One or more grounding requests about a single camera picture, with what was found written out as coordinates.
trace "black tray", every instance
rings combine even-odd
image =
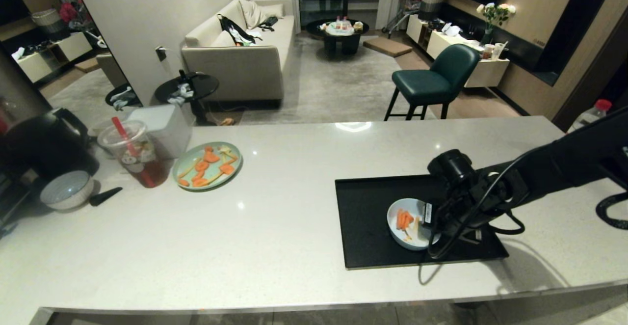
[[[348,270],[416,266],[437,263],[498,260],[508,253],[493,231],[482,230],[482,242],[457,242],[442,259],[430,258],[427,250],[410,251],[391,236],[386,212],[400,198],[442,203],[445,189],[431,175],[336,180],[342,248]]]

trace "red bottle cap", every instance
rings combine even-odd
[[[613,104],[606,99],[599,99],[597,102],[595,102],[595,107],[599,110],[608,111],[611,106],[613,106]]]

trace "white bowl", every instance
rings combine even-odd
[[[412,237],[411,240],[408,240],[406,233],[397,229],[397,211],[399,211],[399,209],[404,209],[415,219],[419,218],[419,220],[423,220],[424,205],[425,202],[417,200],[416,198],[402,198],[401,200],[393,202],[393,204],[388,208],[388,229],[390,229],[391,235],[395,241],[408,250],[418,251],[427,249],[428,244],[430,244],[431,231],[430,229],[422,227],[419,222],[419,229],[416,234],[412,233],[411,228],[406,229]],[[438,242],[439,238],[440,233],[434,236],[434,243]]]
[[[67,210],[85,203],[94,191],[94,179],[77,170],[54,178],[41,191],[40,200],[51,209]]]

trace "green chair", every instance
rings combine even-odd
[[[462,86],[473,72],[480,54],[466,45],[455,44],[448,46],[431,65],[430,70],[402,70],[392,74],[392,81],[397,86],[392,95],[390,106],[384,121],[390,116],[405,116],[412,119],[417,106],[423,106],[421,120],[431,104],[443,104],[441,119],[447,118],[449,103],[453,102]],[[410,104],[408,114],[391,114],[399,92]]]

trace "white countertop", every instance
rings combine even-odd
[[[124,190],[98,207],[23,218],[0,240],[0,323],[38,307],[99,312],[325,307],[508,298],[628,283],[628,233],[595,215],[608,180],[515,210],[502,261],[347,271],[334,180],[427,173],[458,148],[475,168],[561,137],[543,117],[195,128],[190,147],[228,141],[244,165],[225,186],[144,189],[116,162],[96,175]],[[505,218],[494,223],[514,227]]]

